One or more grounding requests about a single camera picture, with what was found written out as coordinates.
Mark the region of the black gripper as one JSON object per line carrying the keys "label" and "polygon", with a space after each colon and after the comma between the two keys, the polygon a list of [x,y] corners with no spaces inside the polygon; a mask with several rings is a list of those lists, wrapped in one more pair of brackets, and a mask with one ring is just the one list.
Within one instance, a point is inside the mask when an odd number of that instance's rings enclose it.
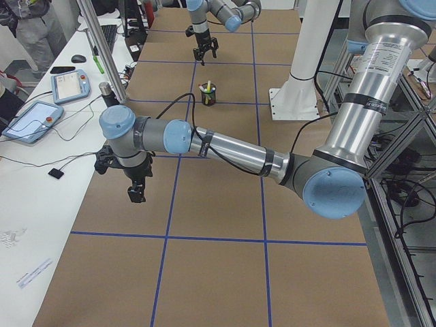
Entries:
{"label": "black gripper", "polygon": [[211,50],[213,58],[217,58],[217,50],[219,44],[216,37],[212,37],[210,31],[202,33],[195,33],[197,48],[193,49],[193,55],[196,61],[204,65],[204,55],[207,51]]}
{"label": "black gripper", "polygon": [[140,164],[134,167],[124,167],[124,174],[131,179],[132,186],[128,188],[127,194],[133,203],[143,203],[146,201],[144,197],[144,186],[146,177],[152,177],[153,156],[149,152],[145,152],[145,158]]}

